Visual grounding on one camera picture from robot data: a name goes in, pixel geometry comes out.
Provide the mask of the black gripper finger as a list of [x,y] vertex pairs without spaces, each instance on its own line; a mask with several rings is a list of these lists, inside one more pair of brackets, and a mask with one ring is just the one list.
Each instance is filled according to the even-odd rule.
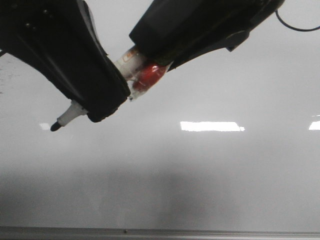
[[112,115],[130,94],[83,0],[1,1],[0,48],[78,102],[94,123]]
[[201,55],[233,51],[282,0],[154,0],[129,34],[147,58],[173,70]]

